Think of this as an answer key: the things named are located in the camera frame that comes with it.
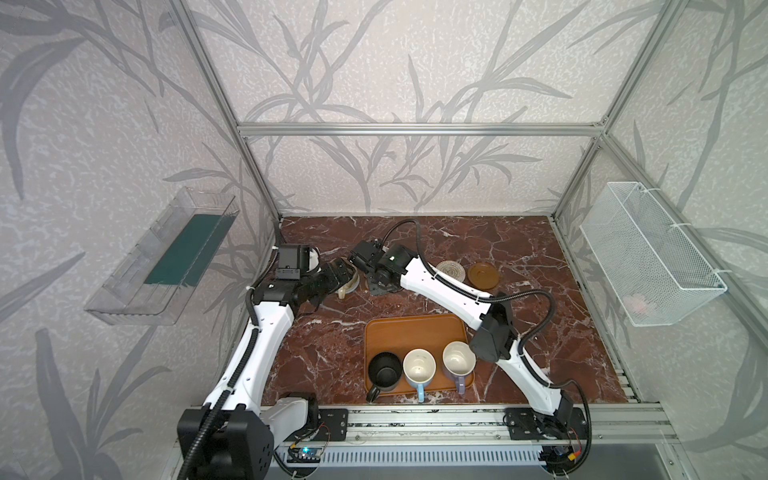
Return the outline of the round wooden coaster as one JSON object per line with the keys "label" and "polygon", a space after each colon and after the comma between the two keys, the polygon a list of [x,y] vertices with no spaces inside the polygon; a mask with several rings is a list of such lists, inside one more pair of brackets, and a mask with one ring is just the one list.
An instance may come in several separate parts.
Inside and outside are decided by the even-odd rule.
{"label": "round wooden coaster", "polygon": [[494,265],[478,262],[468,269],[467,278],[474,288],[492,290],[499,285],[501,275]]}

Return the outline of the beige glazed ceramic mug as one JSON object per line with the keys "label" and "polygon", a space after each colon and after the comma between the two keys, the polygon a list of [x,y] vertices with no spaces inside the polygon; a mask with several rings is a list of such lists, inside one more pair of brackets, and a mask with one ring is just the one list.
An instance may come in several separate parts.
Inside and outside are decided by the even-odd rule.
{"label": "beige glazed ceramic mug", "polygon": [[353,276],[350,281],[342,285],[337,291],[336,295],[339,300],[344,300],[348,295],[354,292],[360,284],[360,273],[356,266],[354,266],[349,260],[345,260],[345,263],[352,270]]}

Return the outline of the white purple mug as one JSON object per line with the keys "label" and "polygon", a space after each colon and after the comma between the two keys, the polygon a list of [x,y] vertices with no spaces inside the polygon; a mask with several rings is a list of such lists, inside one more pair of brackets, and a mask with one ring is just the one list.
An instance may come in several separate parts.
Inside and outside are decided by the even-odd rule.
{"label": "white purple mug", "polygon": [[475,353],[467,343],[453,341],[443,349],[442,364],[444,374],[454,384],[457,393],[464,395],[468,378],[476,366]]}

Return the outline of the black mug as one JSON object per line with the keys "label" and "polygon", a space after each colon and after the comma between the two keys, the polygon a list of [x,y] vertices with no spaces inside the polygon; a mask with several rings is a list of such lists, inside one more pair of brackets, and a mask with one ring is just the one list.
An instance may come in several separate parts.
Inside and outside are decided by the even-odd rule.
{"label": "black mug", "polygon": [[401,379],[402,372],[402,362],[397,355],[392,352],[376,354],[367,368],[371,387],[366,394],[366,401],[373,403],[383,393],[393,391]]}

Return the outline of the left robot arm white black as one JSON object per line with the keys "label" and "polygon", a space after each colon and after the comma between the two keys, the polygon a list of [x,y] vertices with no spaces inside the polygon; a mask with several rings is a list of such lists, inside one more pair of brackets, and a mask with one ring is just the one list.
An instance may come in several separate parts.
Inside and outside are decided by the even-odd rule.
{"label": "left robot arm white black", "polygon": [[353,266],[336,259],[296,279],[276,276],[248,288],[250,322],[234,358],[202,407],[185,410],[177,424],[183,456],[179,478],[263,479],[279,443],[298,431],[315,430],[309,399],[289,396],[263,408],[263,393],[301,305],[319,306],[354,275]]}

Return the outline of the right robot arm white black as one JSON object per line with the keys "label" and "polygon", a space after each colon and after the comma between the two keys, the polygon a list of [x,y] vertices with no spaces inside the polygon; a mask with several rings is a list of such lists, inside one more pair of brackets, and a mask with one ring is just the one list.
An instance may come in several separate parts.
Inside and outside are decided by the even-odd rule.
{"label": "right robot arm white black", "polygon": [[[377,240],[358,243],[349,260],[378,287],[417,293],[456,315],[474,331],[469,347],[475,356],[498,365],[525,395],[538,431],[550,439],[563,439],[570,432],[574,402],[564,391],[566,384],[547,378],[526,350],[527,342],[556,313],[550,292],[533,289],[492,295],[444,275],[403,245],[386,249]],[[511,302],[529,296],[544,298],[548,309],[544,319],[521,336],[513,325]]]}

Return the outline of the multicolour stitched round coaster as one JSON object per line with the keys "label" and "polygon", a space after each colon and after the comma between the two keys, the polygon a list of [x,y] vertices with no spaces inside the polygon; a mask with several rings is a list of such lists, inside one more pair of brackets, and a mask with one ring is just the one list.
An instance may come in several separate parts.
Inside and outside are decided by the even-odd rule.
{"label": "multicolour stitched round coaster", "polygon": [[441,261],[436,266],[436,269],[442,274],[458,282],[463,283],[466,279],[466,271],[464,267],[457,261],[454,261],[454,260]]}

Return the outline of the white light-blue mug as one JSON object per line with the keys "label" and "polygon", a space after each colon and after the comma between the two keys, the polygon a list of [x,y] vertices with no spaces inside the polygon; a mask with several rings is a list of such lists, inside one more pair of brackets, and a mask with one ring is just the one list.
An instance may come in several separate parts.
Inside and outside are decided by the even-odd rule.
{"label": "white light-blue mug", "polygon": [[405,355],[402,366],[406,381],[416,390],[418,402],[423,403],[426,388],[437,371],[435,358],[425,349],[413,349]]}

